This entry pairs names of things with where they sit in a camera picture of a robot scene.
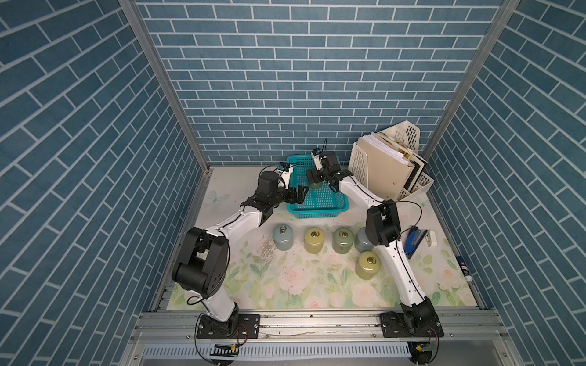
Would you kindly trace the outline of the blue-grey canister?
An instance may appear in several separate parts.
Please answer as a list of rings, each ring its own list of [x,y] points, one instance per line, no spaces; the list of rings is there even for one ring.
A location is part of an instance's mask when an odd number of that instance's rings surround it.
[[[288,224],[279,224],[273,230],[273,240],[278,250],[288,251],[294,244],[294,230]]]
[[[356,234],[355,247],[360,253],[372,251],[374,245],[370,242],[366,235],[366,228],[362,227]]]

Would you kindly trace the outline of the yellow-green canister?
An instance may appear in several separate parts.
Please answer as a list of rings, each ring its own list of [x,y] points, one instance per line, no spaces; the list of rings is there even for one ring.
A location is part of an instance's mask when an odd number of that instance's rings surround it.
[[[373,251],[365,251],[357,260],[356,275],[364,281],[369,281],[378,274],[381,267],[381,259]]]
[[[318,254],[324,247],[325,233],[318,227],[311,227],[304,235],[304,247],[308,253]]]

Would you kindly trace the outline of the green canister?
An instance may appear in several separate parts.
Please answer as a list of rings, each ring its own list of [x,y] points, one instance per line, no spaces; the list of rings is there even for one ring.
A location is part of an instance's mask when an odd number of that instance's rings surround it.
[[[339,227],[333,233],[332,247],[334,252],[346,255],[354,246],[356,237],[348,227]]]
[[[309,183],[308,184],[308,187],[311,190],[317,190],[317,189],[320,189],[322,187],[322,185],[323,185],[323,182],[322,181],[319,181],[319,182]]]

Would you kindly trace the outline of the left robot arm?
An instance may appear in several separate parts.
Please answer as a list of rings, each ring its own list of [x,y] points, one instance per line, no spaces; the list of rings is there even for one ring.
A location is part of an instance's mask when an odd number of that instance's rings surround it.
[[[192,227],[186,233],[172,267],[172,280],[199,296],[206,309],[200,320],[215,337],[232,338],[241,329],[237,303],[223,288],[231,258],[230,241],[261,227],[283,202],[304,202],[309,187],[289,184],[294,168],[281,163],[275,171],[263,169],[254,194],[234,215],[206,229]]]

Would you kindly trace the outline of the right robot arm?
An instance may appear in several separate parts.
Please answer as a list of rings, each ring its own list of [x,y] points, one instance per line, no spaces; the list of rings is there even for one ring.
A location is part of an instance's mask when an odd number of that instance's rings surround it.
[[[315,167],[306,173],[310,183],[323,182],[366,210],[366,236],[379,247],[378,256],[395,280],[403,312],[400,323],[405,332],[413,336],[435,327],[436,334],[441,336],[443,331],[436,310],[418,284],[401,243],[401,225],[395,201],[380,198],[355,180],[352,172],[341,168],[335,152],[315,148],[311,157]]]

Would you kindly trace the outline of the teal plastic basket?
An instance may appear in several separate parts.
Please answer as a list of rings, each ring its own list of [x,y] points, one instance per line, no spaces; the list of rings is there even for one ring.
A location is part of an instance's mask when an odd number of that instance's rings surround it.
[[[309,154],[290,156],[287,163],[294,165],[290,177],[290,186],[309,186],[306,171],[314,168],[314,160]],[[334,193],[327,185],[319,189],[310,189],[302,204],[287,204],[287,210],[297,219],[333,218],[349,209],[346,195]]]

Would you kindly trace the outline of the beige folder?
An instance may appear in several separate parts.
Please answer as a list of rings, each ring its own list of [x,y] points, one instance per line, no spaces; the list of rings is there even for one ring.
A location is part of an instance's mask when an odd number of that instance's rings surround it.
[[[375,134],[360,137],[357,146],[367,155],[367,188],[385,200],[397,200],[414,165]]]

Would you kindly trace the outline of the stack of papers and booklets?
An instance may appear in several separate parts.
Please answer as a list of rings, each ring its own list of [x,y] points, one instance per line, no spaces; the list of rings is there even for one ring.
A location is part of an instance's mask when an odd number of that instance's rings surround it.
[[[425,169],[428,161],[418,154],[420,131],[414,125],[399,124],[384,131],[372,133],[379,142],[387,148],[393,149],[393,154],[401,154],[404,161],[409,161],[412,171],[404,184],[404,190],[410,195],[420,190],[427,191],[434,183]]]

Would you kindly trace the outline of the white perforated file holder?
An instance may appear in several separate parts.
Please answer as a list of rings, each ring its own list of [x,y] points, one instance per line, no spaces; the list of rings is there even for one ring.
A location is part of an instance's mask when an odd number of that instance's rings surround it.
[[[401,122],[399,124],[405,124],[405,123],[414,125],[414,124],[412,124],[411,122],[409,122],[407,120],[404,120],[403,122]],[[368,180],[367,180],[367,178],[368,178],[368,175],[367,175],[367,165],[368,165],[368,163],[367,163],[367,155],[366,155],[366,153],[364,151],[362,151],[357,146],[357,142],[355,142],[353,144],[353,150],[352,150],[351,157],[350,157],[350,160],[349,160],[349,171],[352,172],[352,174],[354,175],[355,180],[359,181],[360,183],[362,183],[364,186],[367,187],[367,184],[368,184]],[[402,189],[402,191],[401,191],[398,199],[397,200],[394,200],[394,201],[413,200],[413,199],[419,197],[420,195],[423,195],[423,194],[427,193],[430,190],[430,187],[429,187],[429,189],[427,191],[420,190],[418,192],[415,192],[412,195],[410,195],[409,192],[407,192],[406,190]]]

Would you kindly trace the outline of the blue stapler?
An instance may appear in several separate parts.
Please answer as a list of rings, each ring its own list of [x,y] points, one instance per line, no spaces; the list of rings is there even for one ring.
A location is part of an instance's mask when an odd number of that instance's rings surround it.
[[[425,236],[427,236],[427,230],[421,230],[415,226],[409,229],[407,239],[404,241],[404,252],[407,259],[411,259],[415,254],[419,245],[425,239]]]

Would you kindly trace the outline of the small white box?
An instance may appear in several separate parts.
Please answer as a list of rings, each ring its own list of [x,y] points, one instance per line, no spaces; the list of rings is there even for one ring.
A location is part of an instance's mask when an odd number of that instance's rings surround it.
[[[434,230],[429,230],[427,232],[427,245],[429,247],[437,247],[437,237]]]

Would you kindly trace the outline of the marker pen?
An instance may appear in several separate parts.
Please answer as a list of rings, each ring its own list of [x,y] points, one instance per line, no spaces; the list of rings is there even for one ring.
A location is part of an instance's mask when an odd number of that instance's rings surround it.
[[[459,268],[461,269],[465,280],[468,283],[471,283],[473,281],[473,278],[472,278],[472,275],[471,275],[470,270],[468,268],[468,265],[465,263],[464,258],[462,256],[456,256],[456,261],[459,264]]]

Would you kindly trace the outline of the right circuit board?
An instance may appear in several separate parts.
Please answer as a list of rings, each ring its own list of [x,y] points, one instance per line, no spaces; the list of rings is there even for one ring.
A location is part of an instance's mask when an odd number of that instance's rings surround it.
[[[411,348],[411,354],[415,358],[431,359],[435,347],[430,343],[414,343]]]

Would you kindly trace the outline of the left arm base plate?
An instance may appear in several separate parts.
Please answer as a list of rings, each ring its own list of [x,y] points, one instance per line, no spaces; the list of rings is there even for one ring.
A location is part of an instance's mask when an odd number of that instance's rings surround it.
[[[257,339],[260,326],[259,314],[241,314],[235,307],[226,322],[203,314],[195,331],[197,339]]]

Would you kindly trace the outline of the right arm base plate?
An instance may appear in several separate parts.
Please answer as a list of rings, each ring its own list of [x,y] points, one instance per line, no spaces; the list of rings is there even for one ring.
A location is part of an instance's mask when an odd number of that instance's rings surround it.
[[[385,338],[441,338],[444,331],[429,297],[410,307],[401,304],[401,312],[388,311],[380,315]]]

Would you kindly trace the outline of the aluminium front rail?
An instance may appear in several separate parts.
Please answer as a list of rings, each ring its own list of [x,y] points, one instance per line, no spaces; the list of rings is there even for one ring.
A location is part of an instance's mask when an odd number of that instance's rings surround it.
[[[237,329],[243,342],[337,342],[378,340],[500,341],[508,331],[494,310],[440,308],[438,324],[427,326],[416,338],[398,326],[382,322],[380,310],[256,310],[244,313],[245,324]],[[198,328],[198,312],[169,311],[142,313],[129,343],[189,343]]]

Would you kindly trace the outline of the left corner aluminium post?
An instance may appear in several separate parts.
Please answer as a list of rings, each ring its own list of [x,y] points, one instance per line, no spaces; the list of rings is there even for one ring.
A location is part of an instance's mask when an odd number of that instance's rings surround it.
[[[147,25],[142,17],[142,14],[140,13],[137,3],[131,0],[120,0],[119,4],[143,50],[149,65],[151,66],[151,69],[154,72],[154,75],[160,84],[163,94],[169,102],[169,106],[171,107],[181,130],[183,131],[186,139],[189,142],[189,145],[191,146],[192,152],[194,152],[195,158],[201,166],[204,174],[207,174],[210,169],[209,163],[198,144],[192,126],[189,123],[189,119],[186,116],[178,95],[175,92],[173,84],[169,78],[163,61],[160,58],[150,32],[147,29]]]

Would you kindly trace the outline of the corner aluminium post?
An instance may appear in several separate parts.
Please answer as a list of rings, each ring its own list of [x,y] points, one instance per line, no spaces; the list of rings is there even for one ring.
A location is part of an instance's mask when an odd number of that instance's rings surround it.
[[[458,111],[458,108],[472,87],[472,84],[476,80],[476,77],[479,75],[483,65],[485,64],[485,61],[488,59],[488,56],[490,55],[492,49],[494,48],[519,4],[520,0],[504,0],[501,3],[501,6],[495,13],[494,19],[491,22],[486,35],[479,43],[479,46],[470,63],[468,64],[461,81],[457,85],[453,97],[447,103],[442,117],[438,120],[433,133],[430,135],[429,141],[425,146],[424,152],[422,153],[422,157],[424,157],[425,160],[431,159],[433,151],[440,142],[442,135],[444,135],[448,126],[450,126],[450,123]]]
[[[195,158],[201,166],[204,174],[207,174],[210,169],[209,163],[198,144],[192,126],[189,123],[189,119],[186,116],[178,95],[175,92],[173,84],[169,78],[163,61],[160,58],[150,32],[147,29],[147,25],[142,17],[142,14],[140,13],[137,3],[131,0],[120,0],[119,4],[143,50],[149,65],[151,66],[151,69],[154,72],[154,75],[160,84],[163,94],[169,102],[169,106],[171,107],[181,130],[183,131],[186,139],[189,142],[189,145],[191,146],[192,152],[194,152]]]

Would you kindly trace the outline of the right corner aluminium post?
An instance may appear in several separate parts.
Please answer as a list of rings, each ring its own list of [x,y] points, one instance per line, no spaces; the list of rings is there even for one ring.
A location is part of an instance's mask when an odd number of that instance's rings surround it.
[[[433,133],[430,135],[429,141],[425,146],[424,152],[422,153],[422,157],[424,157],[425,160],[431,159],[433,151],[440,142],[442,135],[444,135],[448,126],[450,126],[450,123],[458,111],[458,108],[472,87],[472,84],[476,80],[476,77],[479,75],[483,65],[485,64],[485,61],[488,59],[488,56],[490,55],[492,49],[494,48],[519,4],[520,0],[504,0],[501,3],[501,6],[495,13],[494,19],[491,22],[486,35],[479,43],[479,46],[470,63],[468,64],[461,81],[457,85],[453,97],[447,103],[442,117],[438,120]]]

